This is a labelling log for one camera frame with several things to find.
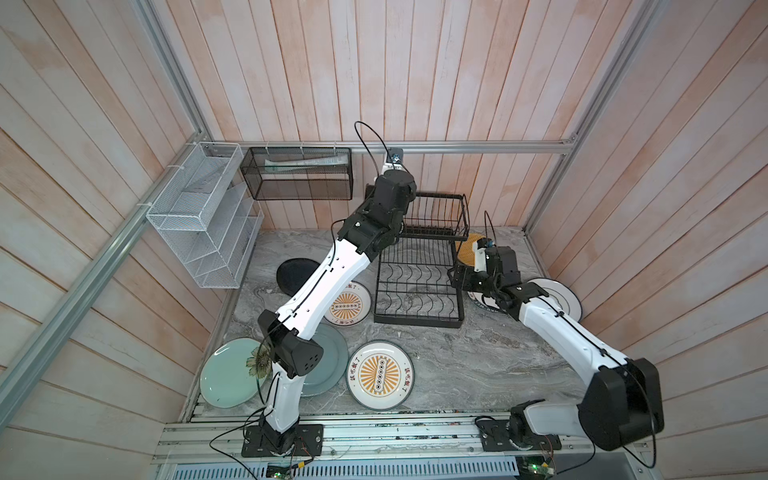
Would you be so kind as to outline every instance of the marble countertop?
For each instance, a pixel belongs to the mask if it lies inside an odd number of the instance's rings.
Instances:
[[[520,229],[497,227],[496,233],[498,245],[509,245],[516,251],[523,280],[540,276]],[[222,344],[244,336],[261,339],[256,323],[261,311],[276,310],[288,300],[277,287],[277,267],[296,257],[320,261],[330,245],[328,230],[260,233]],[[373,262],[355,278],[372,294],[377,266],[378,261]],[[584,395],[584,384],[573,369],[536,333],[508,316],[481,310],[462,295],[465,320],[459,329],[374,323],[372,312],[355,326],[338,328],[350,355],[375,339],[400,345],[409,354],[415,382],[397,410],[504,410],[532,399],[578,399]],[[260,406],[256,396],[231,409],[205,405],[200,415],[249,415]],[[328,392],[302,399],[300,411],[312,415],[368,410],[347,392],[342,377]]]

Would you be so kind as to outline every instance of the black mesh basket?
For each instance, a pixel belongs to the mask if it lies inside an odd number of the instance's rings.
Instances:
[[[457,194],[417,192],[402,222],[401,237],[467,240],[467,198]]]
[[[352,200],[352,151],[251,147],[240,166],[256,200]]]
[[[417,193],[397,243],[379,255],[374,321],[459,328],[464,303],[449,272],[468,235],[464,196]]]

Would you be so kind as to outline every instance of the black cable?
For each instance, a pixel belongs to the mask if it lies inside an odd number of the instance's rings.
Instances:
[[[496,243],[496,229],[493,227],[493,221],[491,221],[491,216],[488,215],[487,210],[483,210],[483,224],[485,225],[485,238],[488,238],[488,224],[491,224],[491,232],[493,232],[493,243]]]
[[[336,225],[338,222],[343,222],[344,220],[346,220],[346,218],[342,219],[342,220],[337,220],[337,221],[331,223],[331,241],[333,242],[333,253],[331,254],[331,261],[330,261],[330,263],[328,263],[328,266],[333,265],[333,262],[336,260],[336,235],[333,234],[333,226]],[[320,280],[323,279],[323,277],[326,275],[326,272],[323,272],[323,273],[320,274],[320,278],[318,278],[317,281],[315,282],[315,284],[312,285],[312,289],[310,290],[310,292],[304,296],[304,298],[301,300],[299,305],[297,305],[296,308],[291,311],[291,313],[296,313],[296,311],[299,308],[301,308],[301,306],[304,304],[306,299],[308,299],[310,297],[310,295],[312,295],[312,292],[314,292],[315,288],[317,288],[317,286],[320,284]]]
[[[650,465],[648,465],[647,463],[645,463],[645,462],[643,462],[642,460],[640,460],[640,459],[637,457],[637,455],[635,455],[635,454],[634,454],[634,453],[633,453],[633,452],[632,452],[630,449],[628,449],[628,448],[627,448],[625,445],[622,445],[622,446],[621,446],[621,448],[623,448],[624,450],[626,450],[626,451],[627,451],[627,453],[629,453],[630,455],[632,455],[632,456],[634,457],[634,459],[635,459],[635,460],[637,460],[637,461],[638,461],[638,462],[639,462],[641,465],[643,465],[645,468],[653,468],[653,467],[655,467],[655,466],[656,466],[656,425],[655,425],[655,421],[654,421],[654,413],[651,411],[651,408],[650,408],[650,400],[649,400],[649,398],[648,398],[648,394],[645,392],[645,388],[644,388],[644,387],[642,386],[642,384],[640,383],[640,380],[638,380],[638,379],[637,379],[637,377],[636,377],[636,376],[634,376],[634,375],[632,374],[632,372],[630,372],[630,371],[629,371],[629,369],[628,369],[626,366],[622,365],[621,363],[619,363],[619,361],[618,361],[618,360],[616,360],[616,359],[615,359],[613,356],[611,356],[611,354],[610,354],[610,353],[608,353],[608,352],[607,352],[605,349],[603,349],[603,348],[599,347],[597,344],[595,344],[595,342],[593,342],[593,341],[592,341],[592,340],[591,340],[589,337],[587,337],[586,335],[584,335],[584,334],[583,334],[583,333],[582,333],[582,332],[581,332],[581,331],[580,331],[578,328],[576,328],[576,326],[574,326],[574,325],[573,325],[571,322],[568,322],[568,321],[565,319],[565,317],[564,317],[564,315],[565,315],[565,312],[563,312],[562,310],[557,310],[557,309],[556,309],[556,308],[554,308],[554,307],[552,306],[552,304],[551,304],[551,303],[549,303],[547,300],[544,300],[544,299],[543,299],[543,298],[541,298],[541,297],[539,297],[539,299],[541,299],[541,301],[543,301],[544,303],[546,303],[547,305],[549,305],[549,308],[551,308],[551,309],[554,311],[554,313],[555,313],[555,315],[556,315],[556,316],[559,316],[559,317],[561,317],[561,318],[562,318],[562,319],[563,319],[563,320],[564,320],[564,321],[565,321],[565,322],[566,322],[566,323],[567,323],[569,326],[571,326],[571,328],[572,328],[572,329],[574,329],[574,330],[576,331],[576,333],[578,333],[579,335],[581,335],[582,337],[584,337],[584,339],[585,339],[585,340],[587,340],[589,343],[591,343],[591,344],[592,344],[592,346],[593,346],[594,348],[596,348],[596,349],[598,350],[598,352],[600,352],[600,354],[601,354],[601,355],[605,355],[605,356],[606,356],[606,357],[608,357],[609,359],[613,360],[613,361],[614,361],[614,363],[616,363],[616,365],[617,365],[617,366],[619,366],[619,367],[620,367],[622,370],[624,370],[624,372],[625,372],[627,375],[629,375],[629,376],[630,376],[630,377],[631,377],[631,378],[634,380],[634,382],[637,384],[637,387],[640,389],[640,393],[643,395],[643,400],[645,400],[645,406],[648,408],[648,415],[650,416],[650,437],[651,437],[651,440],[653,441],[653,445],[654,445],[654,460],[652,461],[652,463],[651,463]]]
[[[373,132],[373,134],[374,134],[375,136],[377,136],[377,137],[379,138],[379,141],[382,143],[382,145],[384,146],[384,150],[386,151],[386,157],[387,157],[387,160],[389,160],[389,163],[393,163],[393,162],[392,162],[392,155],[390,155],[390,154],[389,154],[389,148],[386,146],[386,143],[384,143],[384,139],[383,139],[383,138],[381,138],[381,135],[379,135],[379,134],[378,134],[378,132],[376,132],[375,130],[373,130],[373,127],[371,127],[370,125],[368,125],[366,122],[358,120],[358,121],[356,121],[356,122],[355,122],[355,133],[357,134],[357,137],[358,137],[358,138],[360,139],[360,141],[362,142],[362,145],[363,145],[363,147],[365,147],[365,148],[366,148],[366,151],[368,152],[368,155],[371,157],[371,161],[373,162],[373,170],[374,170],[375,172],[378,172],[378,171],[379,171],[379,165],[378,165],[378,164],[376,164],[376,159],[373,157],[373,154],[371,153],[371,150],[370,150],[370,149],[368,149],[368,145],[366,144],[366,141],[362,139],[362,135],[360,135],[360,132],[357,130],[357,124],[362,124],[362,125],[365,125],[366,127],[368,127],[368,129],[369,129],[369,130],[371,130],[371,131]],[[403,168],[406,170],[406,172],[408,172],[408,173],[411,173],[411,172],[408,170],[408,168],[406,168],[406,166],[405,166],[405,165],[403,165],[402,163],[400,163],[399,165],[400,165],[401,167],[403,167]]]
[[[484,428],[482,428],[480,425],[478,425],[478,420],[483,420],[483,419],[485,419],[485,420],[493,420],[494,422],[496,421],[496,419],[491,417],[490,415],[478,415],[478,416],[475,417],[475,426],[478,428],[478,430],[480,430],[480,432],[482,432],[482,433],[487,435],[488,432],[486,432]]]
[[[555,472],[555,475],[560,475],[561,473],[565,473],[565,472],[567,472],[569,470],[573,470],[575,468],[583,467],[584,465],[588,464],[594,458],[594,454],[597,453],[597,452],[598,452],[598,447],[596,447],[594,445],[594,442],[592,442],[592,455],[590,455],[590,457],[587,458],[586,462],[582,462],[582,463],[580,463],[578,465],[574,465],[572,467],[568,467],[565,470],[562,470],[561,472]]]
[[[264,402],[264,397],[261,396],[261,384],[259,383],[259,369],[258,369],[258,362],[259,362],[259,354],[261,354],[261,347],[264,345],[265,342],[267,342],[270,338],[270,333],[272,333],[278,326],[280,326],[283,322],[275,323],[272,328],[267,330],[266,335],[261,340],[261,343],[259,344],[259,348],[256,350],[256,362],[257,362],[257,370],[256,370],[256,388],[259,391],[259,400],[261,400],[261,403],[266,406],[266,402]],[[270,382],[270,390],[272,389],[272,383],[274,383],[274,376],[272,377],[272,381]],[[270,398],[269,391],[266,393],[266,398]]]
[[[253,417],[254,415],[256,415],[257,413],[259,413],[259,412],[263,412],[263,411],[264,411],[264,407],[262,407],[262,408],[260,408],[260,409],[258,409],[258,410],[256,410],[256,411],[254,411],[253,413],[251,413],[251,414],[248,416],[248,419],[246,419],[246,421],[245,421],[245,422],[244,422],[242,425],[240,425],[240,426],[237,426],[237,427],[235,427],[235,428],[233,428],[233,429],[229,429],[229,430],[227,430],[226,432],[224,432],[224,433],[221,433],[221,434],[219,434],[219,435],[216,435],[215,437],[213,437],[213,438],[211,439],[211,441],[210,441],[210,442],[208,442],[208,446],[209,446],[209,447],[211,447],[213,450],[215,450],[216,452],[219,452],[219,453],[220,453],[220,454],[222,454],[222,455],[226,455],[226,456],[228,456],[229,458],[233,459],[235,462],[239,463],[239,464],[240,464],[240,466],[242,466],[243,468],[245,468],[245,471],[246,471],[246,472],[248,472],[248,473],[250,474],[250,476],[254,478],[254,480],[259,480],[259,479],[258,479],[258,477],[256,477],[256,474],[255,474],[255,473],[253,473],[253,472],[251,471],[251,469],[250,469],[250,468],[246,467],[246,465],[245,465],[244,463],[242,463],[240,460],[238,460],[237,458],[235,458],[233,455],[230,455],[230,454],[228,454],[228,453],[226,453],[226,452],[222,452],[221,450],[219,450],[219,449],[217,449],[216,447],[214,447],[214,442],[215,442],[216,440],[220,439],[221,437],[225,436],[226,434],[228,434],[228,433],[232,433],[232,432],[235,432],[236,430],[239,430],[239,429],[243,429],[243,435],[245,435],[245,430],[244,430],[244,429],[245,429],[245,427],[246,427],[246,426],[250,425],[250,423],[248,423],[248,420],[249,420],[251,417]]]

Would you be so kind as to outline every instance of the black plate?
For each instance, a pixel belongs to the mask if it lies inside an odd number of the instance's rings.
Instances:
[[[294,296],[315,273],[318,266],[320,266],[319,263],[309,258],[286,260],[277,267],[277,286],[287,296]]]

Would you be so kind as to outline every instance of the white plate with black rim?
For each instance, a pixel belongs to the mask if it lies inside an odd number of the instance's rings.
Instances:
[[[557,300],[560,308],[563,309],[566,315],[576,320],[581,321],[581,302],[578,301],[578,297],[568,287],[562,283],[550,280],[548,278],[534,278],[529,280],[541,288],[546,290],[549,295]]]
[[[349,391],[371,410],[391,410],[403,403],[413,390],[414,379],[408,354],[384,340],[358,348],[346,369]]]
[[[349,282],[325,314],[335,326],[352,326],[362,322],[371,311],[371,293],[357,282]]]

